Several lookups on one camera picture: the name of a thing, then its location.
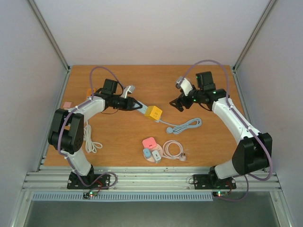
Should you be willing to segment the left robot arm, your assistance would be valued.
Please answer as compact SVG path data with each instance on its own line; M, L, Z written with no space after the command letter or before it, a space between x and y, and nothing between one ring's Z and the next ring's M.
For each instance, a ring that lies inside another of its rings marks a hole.
M86 159L82 144L84 141L84 123L108 107L122 111L133 111L142 108L142 104L130 97L135 87L122 88L122 94L117 95L118 82L106 79L102 88L94 91L87 100L74 108L57 109L53 115L52 125L48 135L48 143L68 161L72 172L78 177L78 182L84 188L95 184L92 164Z

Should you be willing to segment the yellow cube socket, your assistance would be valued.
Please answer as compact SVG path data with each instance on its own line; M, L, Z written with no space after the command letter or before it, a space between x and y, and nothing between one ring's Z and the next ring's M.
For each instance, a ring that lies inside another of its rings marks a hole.
M161 115L162 115L162 110L155 105L148 106L146 112L144 113L145 117L154 121L160 120Z

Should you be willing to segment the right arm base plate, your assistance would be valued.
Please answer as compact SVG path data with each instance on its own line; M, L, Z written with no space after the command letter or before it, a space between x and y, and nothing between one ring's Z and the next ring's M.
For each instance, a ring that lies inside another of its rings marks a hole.
M215 179L207 174L196 174L193 175L193 181L196 190L227 190L237 188L236 182L232 177Z

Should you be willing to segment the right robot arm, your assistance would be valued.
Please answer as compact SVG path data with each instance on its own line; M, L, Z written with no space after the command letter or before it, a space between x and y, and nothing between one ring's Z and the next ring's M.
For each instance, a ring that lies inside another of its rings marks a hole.
M272 137L268 133L261 133L246 120L227 91L216 88L211 72L198 73L196 79L197 87L185 77L179 77L176 87L181 94L170 105L180 112L189 109L194 103L207 105L222 120L237 143L229 161L210 168L207 175L210 187L219 188L234 176L251 175L263 168L269 168L268 176L263 178L264 181L268 180L273 172Z

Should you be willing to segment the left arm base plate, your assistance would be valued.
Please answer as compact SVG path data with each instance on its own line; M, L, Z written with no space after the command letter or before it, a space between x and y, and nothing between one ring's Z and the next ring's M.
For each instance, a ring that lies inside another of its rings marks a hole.
M83 182L89 187L85 186L79 179L79 177L75 173L71 173L69 175L69 179L67 182L67 189L69 190L88 190L98 187L107 187L110 183L110 175L104 175L99 178L95 183L92 182L98 177L98 174L88 175L88 176L81 176Z

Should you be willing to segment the light blue power strip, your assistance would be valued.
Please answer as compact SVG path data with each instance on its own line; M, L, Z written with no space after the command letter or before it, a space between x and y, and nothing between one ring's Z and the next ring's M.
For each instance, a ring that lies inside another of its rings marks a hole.
M141 112L143 115L146 112L147 106L145 105L145 107L143 109L138 110L139 112Z

